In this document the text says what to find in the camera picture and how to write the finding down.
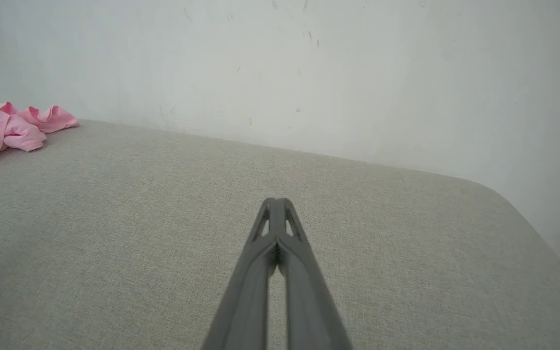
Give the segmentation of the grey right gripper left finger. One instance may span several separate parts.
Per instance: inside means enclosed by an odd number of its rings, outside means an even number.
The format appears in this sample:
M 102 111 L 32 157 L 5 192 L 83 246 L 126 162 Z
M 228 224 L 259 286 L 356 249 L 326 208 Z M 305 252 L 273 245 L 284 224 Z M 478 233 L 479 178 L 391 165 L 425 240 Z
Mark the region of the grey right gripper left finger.
M 267 347 L 269 277 L 276 266 L 276 239 L 271 232 L 273 198 L 262 202 L 224 296 L 201 346 L 203 350 L 264 350 Z

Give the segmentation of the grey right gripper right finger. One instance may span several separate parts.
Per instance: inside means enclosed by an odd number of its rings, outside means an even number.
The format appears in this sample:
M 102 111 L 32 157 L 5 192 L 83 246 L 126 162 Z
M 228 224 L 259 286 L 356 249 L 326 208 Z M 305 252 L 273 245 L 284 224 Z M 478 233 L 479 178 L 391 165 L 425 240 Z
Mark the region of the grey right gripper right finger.
M 293 203 L 279 198 L 278 205 L 282 228 L 277 244 L 286 280 L 287 348 L 351 350 L 349 335 Z

